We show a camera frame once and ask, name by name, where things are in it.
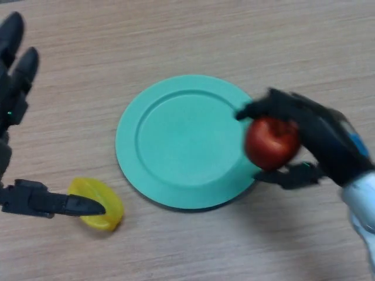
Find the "yellow object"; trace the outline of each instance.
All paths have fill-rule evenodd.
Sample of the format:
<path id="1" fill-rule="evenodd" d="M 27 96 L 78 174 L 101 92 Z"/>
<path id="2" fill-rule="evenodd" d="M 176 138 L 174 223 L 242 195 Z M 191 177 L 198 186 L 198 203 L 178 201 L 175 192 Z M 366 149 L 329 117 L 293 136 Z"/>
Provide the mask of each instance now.
<path id="1" fill-rule="evenodd" d="M 71 182 L 68 194 L 87 197 L 103 205 L 105 208 L 104 215 L 84 215 L 80 217 L 93 228 L 113 231 L 124 215 L 124 206 L 119 196 L 99 180 L 77 177 Z"/>

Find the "apple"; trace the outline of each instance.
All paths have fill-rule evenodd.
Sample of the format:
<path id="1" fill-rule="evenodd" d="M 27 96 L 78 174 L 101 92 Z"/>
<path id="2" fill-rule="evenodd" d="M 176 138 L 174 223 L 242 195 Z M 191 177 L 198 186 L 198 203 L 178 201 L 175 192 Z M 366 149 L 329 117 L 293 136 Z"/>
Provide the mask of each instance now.
<path id="1" fill-rule="evenodd" d="M 300 147 L 298 128 L 290 122 L 262 117 L 254 120 L 246 132 L 247 157 L 266 171 L 283 167 Z"/>

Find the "teal plate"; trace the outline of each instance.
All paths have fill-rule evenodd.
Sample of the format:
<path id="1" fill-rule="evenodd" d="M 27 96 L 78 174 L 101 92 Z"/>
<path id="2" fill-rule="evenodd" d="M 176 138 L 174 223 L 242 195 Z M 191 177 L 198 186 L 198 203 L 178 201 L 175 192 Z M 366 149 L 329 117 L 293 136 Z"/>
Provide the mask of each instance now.
<path id="1" fill-rule="evenodd" d="M 244 155 L 248 123 L 234 112 L 251 98 L 214 77 L 160 81 L 129 104 L 118 124 L 117 159 L 129 182 L 161 205 L 196 210 L 237 197 L 259 168 Z"/>

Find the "robotic hand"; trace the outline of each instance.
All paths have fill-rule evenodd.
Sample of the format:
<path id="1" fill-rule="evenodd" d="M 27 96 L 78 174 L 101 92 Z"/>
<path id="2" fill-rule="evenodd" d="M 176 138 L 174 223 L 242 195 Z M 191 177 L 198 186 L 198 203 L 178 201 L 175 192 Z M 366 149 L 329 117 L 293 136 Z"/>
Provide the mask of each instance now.
<path id="1" fill-rule="evenodd" d="M 359 134 L 334 109 L 326 108 L 298 94 L 270 89 L 268 95 L 239 111 L 236 119 L 268 115 L 297 124 L 302 145 L 318 164 L 301 163 L 280 171 L 259 172 L 255 179 L 298 189 L 331 178 L 341 186 L 341 196 L 350 210 L 350 221 L 369 250 L 375 273 L 375 167 Z"/>
<path id="2" fill-rule="evenodd" d="M 9 147 L 8 128 L 19 125 L 28 103 L 26 97 L 32 88 L 39 65 L 39 55 L 30 47 L 20 58 L 9 76 L 16 52 L 22 41 L 24 22 L 17 12 L 0 25 L 0 180 L 9 165 L 12 149 Z M 50 193 L 47 187 L 35 181 L 16 180 L 4 188 L 0 182 L 0 205 L 6 213 L 52 218 L 54 214 L 100 215 L 104 207 L 89 198 Z"/>

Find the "wood grain surface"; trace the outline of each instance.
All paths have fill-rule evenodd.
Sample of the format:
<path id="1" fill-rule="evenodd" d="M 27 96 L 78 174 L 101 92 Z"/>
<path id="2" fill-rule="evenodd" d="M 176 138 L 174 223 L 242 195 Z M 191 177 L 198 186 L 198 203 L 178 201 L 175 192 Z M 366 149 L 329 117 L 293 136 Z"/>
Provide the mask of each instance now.
<path id="1" fill-rule="evenodd" d="M 4 177 L 66 192 L 108 183 L 126 219 L 112 235 L 79 219 L 0 213 L 0 280 L 361 281 L 366 251 L 330 181 L 296 192 L 259 184 L 218 210 L 181 214 L 130 188 L 117 122 L 147 86 L 206 74 L 258 97 L 269 86 L 344 112 L 375 152 L 374 0 L 25 0 L 23 44 L 40 51 L 30 110 L 11 129 Z"/>

